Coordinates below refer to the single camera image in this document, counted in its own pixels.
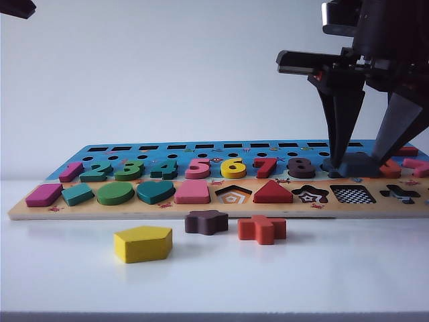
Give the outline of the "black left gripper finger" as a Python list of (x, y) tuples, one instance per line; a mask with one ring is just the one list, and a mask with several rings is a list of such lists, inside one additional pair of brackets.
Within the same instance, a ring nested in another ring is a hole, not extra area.
[(0, 0), (1, 13), (22, 19), (28, 19), (36, 12), (32, 0)]

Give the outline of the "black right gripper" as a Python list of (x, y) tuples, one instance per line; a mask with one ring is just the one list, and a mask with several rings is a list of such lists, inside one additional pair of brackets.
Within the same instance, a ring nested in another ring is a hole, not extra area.
[(428, 127), (428, 2), (327, 1), (321, 12), (323, 32), (351, 37), (351, 47), (340, 54), (283, 50), (278, 71), (306, 75), (316, 87), (334, 167), (355, 128), (363, 85), (392, 93), (372, 152), (384, 164)]

